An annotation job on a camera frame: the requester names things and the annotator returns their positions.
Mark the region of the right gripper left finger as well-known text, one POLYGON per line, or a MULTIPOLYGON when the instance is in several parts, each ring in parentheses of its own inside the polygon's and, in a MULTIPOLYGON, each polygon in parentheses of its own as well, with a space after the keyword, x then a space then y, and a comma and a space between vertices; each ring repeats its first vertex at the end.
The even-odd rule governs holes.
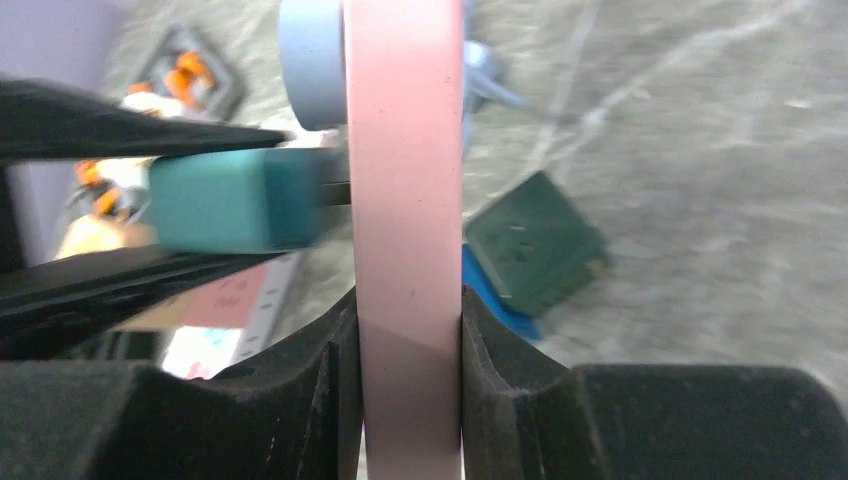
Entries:
POLYGON ((211 379, 143 362, 5 362, 5 479, 352 479, 356 298, 211 379))

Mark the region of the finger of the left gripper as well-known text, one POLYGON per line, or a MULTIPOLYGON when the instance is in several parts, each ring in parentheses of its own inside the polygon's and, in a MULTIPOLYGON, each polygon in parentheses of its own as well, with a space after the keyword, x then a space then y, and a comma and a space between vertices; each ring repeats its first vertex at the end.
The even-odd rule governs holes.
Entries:
POLYGON ((121 248, 51 261, 1 277, 1 358, 55 358, 185 291, 273 254, 172 253, 121 248))
POLYGON ((1 80, 1 164, 275 147, 287 131, 163 120, 55 82, 1 80))

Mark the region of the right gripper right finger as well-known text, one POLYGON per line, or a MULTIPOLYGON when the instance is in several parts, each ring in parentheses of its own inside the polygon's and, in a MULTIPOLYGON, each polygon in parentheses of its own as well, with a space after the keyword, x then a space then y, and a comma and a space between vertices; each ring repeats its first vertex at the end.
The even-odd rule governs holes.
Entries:
POLYGON ((843 479, 847 423, 809 374, 746 365, 566 367, 462 293, 470 479, 843 479))

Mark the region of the white power strip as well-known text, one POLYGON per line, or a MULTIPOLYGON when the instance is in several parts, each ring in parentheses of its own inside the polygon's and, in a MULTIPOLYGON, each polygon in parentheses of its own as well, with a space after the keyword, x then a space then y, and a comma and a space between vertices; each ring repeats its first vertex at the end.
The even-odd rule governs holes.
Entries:
POLYGON ((293 252, 195 291, 160 361, 180 378, 209 379, 268 347, 303 253, 293 252))

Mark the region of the blue cube adapter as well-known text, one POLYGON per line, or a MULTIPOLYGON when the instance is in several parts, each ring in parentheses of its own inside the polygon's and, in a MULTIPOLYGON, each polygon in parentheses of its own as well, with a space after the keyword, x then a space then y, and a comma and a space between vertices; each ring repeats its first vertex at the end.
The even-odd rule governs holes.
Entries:
POLYGON ((496 319, 529 342, 538 342, 541 335, 533 319, 507 308, 497 295, 467 244, 461 247, 462 282, 473 289, 496 319))

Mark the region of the grey tool tray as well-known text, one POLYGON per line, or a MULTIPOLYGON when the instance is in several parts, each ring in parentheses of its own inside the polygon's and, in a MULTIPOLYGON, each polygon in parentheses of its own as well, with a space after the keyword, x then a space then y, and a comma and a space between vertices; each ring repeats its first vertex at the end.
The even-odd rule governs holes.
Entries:
POLYGON ((246 96, 246 86, 197 28, 174 21, 142 62, 127 93, 163 98, 173 112, 229 120, 246 96))

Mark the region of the green cube adapter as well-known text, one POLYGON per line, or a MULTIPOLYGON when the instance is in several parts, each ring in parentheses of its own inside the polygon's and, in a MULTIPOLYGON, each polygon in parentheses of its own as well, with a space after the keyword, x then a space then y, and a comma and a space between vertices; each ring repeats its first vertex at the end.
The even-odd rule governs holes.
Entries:
POLYGON ((604 276, 603 235, 544 171, 537 171, 465 226, 465 239, 508 308, 543 315, 604 276))

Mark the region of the teal plug adapter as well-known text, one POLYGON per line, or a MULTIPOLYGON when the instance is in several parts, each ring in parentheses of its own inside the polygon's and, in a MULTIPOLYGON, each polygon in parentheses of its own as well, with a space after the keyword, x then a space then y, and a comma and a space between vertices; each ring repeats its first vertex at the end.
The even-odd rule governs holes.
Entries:
POLYGON ((264 254, 308 248, 328 207, 351 201, 334 148, 266 148, 160 158, 148 171, 149 216, 171 251, 264 254))

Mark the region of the pink power strip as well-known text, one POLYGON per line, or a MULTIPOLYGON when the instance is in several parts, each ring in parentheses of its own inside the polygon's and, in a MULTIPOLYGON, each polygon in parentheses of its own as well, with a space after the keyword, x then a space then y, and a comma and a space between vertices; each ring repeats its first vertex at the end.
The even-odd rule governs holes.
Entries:
POLYGON ((462 20, 344 5, 355 281, 372 479, 457 479, 462 20))

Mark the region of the tan cube socket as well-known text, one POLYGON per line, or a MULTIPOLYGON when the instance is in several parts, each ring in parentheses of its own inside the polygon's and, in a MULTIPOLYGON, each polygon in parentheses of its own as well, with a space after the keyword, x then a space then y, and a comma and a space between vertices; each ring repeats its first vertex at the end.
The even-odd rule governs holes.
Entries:
POLYGON ((85 215, 69 225, 54 259, 147 246, 156 244, 157 240, 150 225, 85 215))

